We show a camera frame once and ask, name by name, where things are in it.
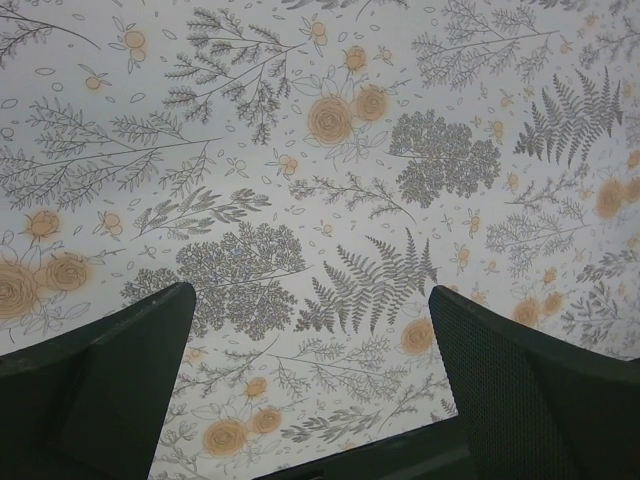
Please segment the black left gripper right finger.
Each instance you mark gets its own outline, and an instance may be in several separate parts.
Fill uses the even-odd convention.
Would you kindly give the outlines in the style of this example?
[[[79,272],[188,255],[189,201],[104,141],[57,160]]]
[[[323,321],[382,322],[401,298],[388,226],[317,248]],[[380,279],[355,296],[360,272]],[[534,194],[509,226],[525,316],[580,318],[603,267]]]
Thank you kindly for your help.
[[[579,348],[444,286],[429,310],[479,478],[638,478],[638,361]]]

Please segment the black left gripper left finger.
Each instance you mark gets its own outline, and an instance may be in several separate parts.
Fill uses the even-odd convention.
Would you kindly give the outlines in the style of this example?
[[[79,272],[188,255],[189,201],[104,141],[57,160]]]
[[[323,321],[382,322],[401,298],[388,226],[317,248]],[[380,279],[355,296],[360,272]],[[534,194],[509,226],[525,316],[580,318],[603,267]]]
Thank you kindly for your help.
[[[175,283],[2,356],[2,478],[147,478],[195,306]]]

